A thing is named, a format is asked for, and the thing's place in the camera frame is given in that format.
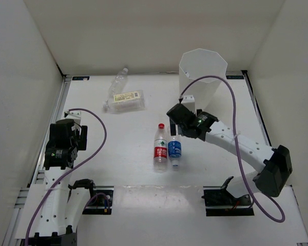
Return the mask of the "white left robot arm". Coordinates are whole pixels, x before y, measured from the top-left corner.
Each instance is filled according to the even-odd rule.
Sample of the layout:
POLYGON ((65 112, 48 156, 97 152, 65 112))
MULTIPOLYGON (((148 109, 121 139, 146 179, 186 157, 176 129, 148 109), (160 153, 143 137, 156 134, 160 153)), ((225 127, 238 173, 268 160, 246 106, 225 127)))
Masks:
POLYGON ((94 183, 82 179, 70 184, 78 151, 85 151, 88 127, 77 118, 50 125, 45 148, 45 194, 28 226, 25 245, 76 245, 76 228, 83 207, 97 200, 94 183))

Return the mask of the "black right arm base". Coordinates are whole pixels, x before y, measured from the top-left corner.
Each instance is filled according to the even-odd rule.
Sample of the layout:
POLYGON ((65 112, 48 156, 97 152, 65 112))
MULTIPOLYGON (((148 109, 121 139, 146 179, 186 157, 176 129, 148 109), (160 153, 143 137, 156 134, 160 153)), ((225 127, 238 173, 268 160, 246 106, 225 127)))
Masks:
POLYGON ((234 177, 229 177, 220 187, 203 187, 206 216, 254 216, 253 204, 249 194, 233 196, 227 187, 234 177))

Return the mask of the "red label plastic bottle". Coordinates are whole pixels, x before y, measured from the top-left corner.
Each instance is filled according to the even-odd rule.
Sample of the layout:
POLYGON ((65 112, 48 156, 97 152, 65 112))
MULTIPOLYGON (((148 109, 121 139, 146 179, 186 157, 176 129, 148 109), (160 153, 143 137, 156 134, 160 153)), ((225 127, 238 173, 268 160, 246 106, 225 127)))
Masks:
POLYGON ((155 134, 153 165, 154 170, 158 173, 164 172, 167 168, 167 135, 163 123, 158 124, 158 129, 155 134))

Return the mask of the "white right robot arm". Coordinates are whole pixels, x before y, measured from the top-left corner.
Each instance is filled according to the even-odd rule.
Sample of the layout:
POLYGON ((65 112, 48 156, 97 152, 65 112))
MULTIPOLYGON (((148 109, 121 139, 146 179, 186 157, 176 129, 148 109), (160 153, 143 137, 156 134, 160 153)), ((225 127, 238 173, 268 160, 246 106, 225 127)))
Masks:
POLYGON ((179 126, 183 136, 198 138, 234 155, 239 149, 241 159, 254 168, 245 178, 234 177, 224 185, 225 189, 220 192, 223 203, 235 203, 239 197, 248 194, 247 187, 253 193, 261 192, 269 197, 280 195, 293 170, 288 148, 261 145, 243 135, 234 137, 232 129, 215 116, 206 112, 195 114, 183 104, 173 106, 167 116, 179 126))

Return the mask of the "blue label plastic bottle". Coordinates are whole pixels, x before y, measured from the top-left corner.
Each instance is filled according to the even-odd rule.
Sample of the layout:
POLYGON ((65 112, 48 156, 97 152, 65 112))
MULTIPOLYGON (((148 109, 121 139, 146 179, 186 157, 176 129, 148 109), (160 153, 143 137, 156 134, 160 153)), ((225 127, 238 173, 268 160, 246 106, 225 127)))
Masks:
POLYGON ((180 136, 171 136, 168 141, 168 157, 173 169, 178 169, 182 157, 182 145, 180 136))

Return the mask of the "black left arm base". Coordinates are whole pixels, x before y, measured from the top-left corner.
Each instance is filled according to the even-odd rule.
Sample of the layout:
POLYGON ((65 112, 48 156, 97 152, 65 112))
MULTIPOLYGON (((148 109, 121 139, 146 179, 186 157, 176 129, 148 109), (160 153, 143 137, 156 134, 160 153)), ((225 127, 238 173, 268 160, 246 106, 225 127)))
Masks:
POLYGON ((97 186, 94 188, 95 198, 84 209, 83 215, 111 215, 114 196, 113 186, 97 186))

